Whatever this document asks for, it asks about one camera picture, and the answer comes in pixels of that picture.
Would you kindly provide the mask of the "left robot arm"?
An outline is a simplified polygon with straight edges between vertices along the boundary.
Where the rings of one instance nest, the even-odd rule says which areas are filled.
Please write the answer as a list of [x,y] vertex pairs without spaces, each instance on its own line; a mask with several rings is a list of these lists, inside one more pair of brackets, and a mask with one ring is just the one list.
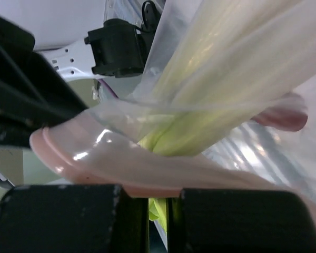
[[29,148],[35,130],[84,111],[70,81],[141,75],[160,18],[155,3],[144,1],[138,24],[109,18],[73,44],[40,54],[30,32],[0,17],[0,147]]

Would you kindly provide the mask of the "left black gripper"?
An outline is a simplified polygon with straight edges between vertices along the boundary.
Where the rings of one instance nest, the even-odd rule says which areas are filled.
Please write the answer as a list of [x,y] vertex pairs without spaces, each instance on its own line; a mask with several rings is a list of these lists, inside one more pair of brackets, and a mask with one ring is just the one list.
[[34,45],[31,33],[0,17],[0,147],[28,149],[34,131],[87,109]]

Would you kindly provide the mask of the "green white celery stalk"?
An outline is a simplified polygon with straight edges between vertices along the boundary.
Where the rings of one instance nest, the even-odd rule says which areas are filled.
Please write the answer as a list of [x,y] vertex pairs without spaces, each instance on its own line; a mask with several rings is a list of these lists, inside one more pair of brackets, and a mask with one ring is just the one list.
[[140,145],[154,197],[186,187],[316,188],[268,128],[307,123],[295,89],[316,74],[316,1],[203,1],[149,99]]

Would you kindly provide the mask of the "clear pink-dotted zip bag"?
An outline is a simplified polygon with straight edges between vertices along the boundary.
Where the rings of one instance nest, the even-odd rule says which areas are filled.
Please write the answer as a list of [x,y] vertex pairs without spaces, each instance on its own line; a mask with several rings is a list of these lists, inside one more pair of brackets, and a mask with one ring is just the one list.
[[71,182],[135,196],[235,176],[316,202],[316,1],[167,1],[133,93],[30,144]]

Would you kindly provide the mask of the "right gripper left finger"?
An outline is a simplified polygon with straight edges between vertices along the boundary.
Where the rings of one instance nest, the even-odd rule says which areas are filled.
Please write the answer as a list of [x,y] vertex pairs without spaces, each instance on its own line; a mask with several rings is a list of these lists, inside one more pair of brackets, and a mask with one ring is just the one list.
[[116,184],[19,186],[0,200],[0,252],[148,252],[147,200]]

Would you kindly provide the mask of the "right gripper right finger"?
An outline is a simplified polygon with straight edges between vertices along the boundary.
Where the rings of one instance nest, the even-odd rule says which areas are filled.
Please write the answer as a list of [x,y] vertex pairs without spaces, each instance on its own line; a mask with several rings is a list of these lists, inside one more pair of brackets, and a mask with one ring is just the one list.
[[169,252],[316,252],[316,226],[287,191],[184,189],[167,202]]

